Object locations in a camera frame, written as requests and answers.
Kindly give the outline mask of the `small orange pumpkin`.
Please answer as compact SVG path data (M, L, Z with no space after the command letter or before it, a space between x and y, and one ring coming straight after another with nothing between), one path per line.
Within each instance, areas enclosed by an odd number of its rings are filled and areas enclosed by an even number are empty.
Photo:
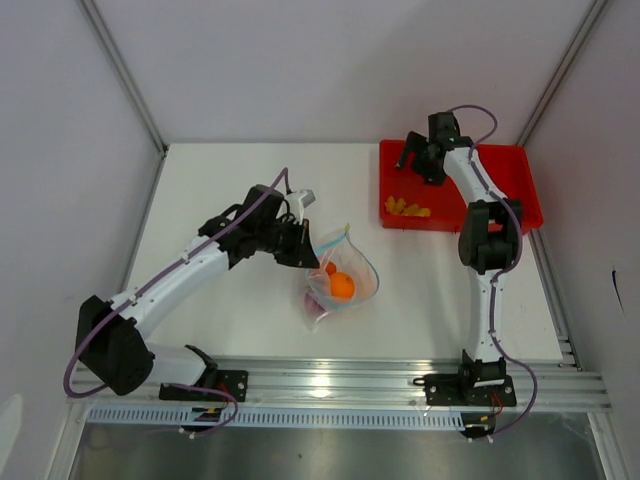
M325 272L329 276L335 274L337 272L336 265L333 262L329 261L325 266Z

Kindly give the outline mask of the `clear zip top bag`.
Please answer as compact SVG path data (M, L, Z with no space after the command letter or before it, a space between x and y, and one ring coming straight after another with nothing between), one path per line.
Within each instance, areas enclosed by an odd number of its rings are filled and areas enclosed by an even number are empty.
M380 287L379 273L353 243L349 224L320 238L312 251L319 266L303 269L296 291L303 324L310 331L368 302Z

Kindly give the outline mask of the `orange fruit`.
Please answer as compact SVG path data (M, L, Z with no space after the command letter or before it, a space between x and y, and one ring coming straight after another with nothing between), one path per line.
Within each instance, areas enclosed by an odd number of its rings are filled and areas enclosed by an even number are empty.
M329 276L329 289L332 297L351 299L355 294L355 283L350 275L337 271Z

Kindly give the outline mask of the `purple onion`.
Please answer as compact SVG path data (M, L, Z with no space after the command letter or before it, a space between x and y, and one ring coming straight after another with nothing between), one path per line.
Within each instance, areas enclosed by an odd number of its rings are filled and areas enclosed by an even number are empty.
M328 311L317 301L312 292L304 294L303 304L306 314L313 321L319 321L328 314Z

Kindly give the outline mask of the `yellow food pieces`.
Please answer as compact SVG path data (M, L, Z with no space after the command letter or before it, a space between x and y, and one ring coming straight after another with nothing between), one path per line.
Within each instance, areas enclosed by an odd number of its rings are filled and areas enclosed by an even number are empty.
M404 198L389 196L384 201L384 210L389 215L428 218L431 210L416 203L409 204Z

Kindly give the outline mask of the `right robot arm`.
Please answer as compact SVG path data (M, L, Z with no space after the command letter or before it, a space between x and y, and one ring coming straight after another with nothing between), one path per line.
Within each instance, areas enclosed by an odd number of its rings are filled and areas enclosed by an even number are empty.
M520 261L523 237L521 202L499 189L477 148L461 133L450 109L428 117L426 136L409 132L396 163L398 170L409 167L427 185L452 180L466 204L458 254L469 274L470 329L458 374L449 384L472 404L507 385L499 300L508 273Z

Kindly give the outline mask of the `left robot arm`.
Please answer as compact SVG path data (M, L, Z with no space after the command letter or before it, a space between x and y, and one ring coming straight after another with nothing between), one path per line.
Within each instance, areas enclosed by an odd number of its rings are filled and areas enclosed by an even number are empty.
M208 354L192 345L151 345L148 338L204 284L258 252L286 267L318 268L304 216L314 200L308 189L281 193L253 186L243 203L207 220L181 255L146 284L109 300L87 299L79 310L75 359L119 396L157 382L197 400L209 398L219 381Z

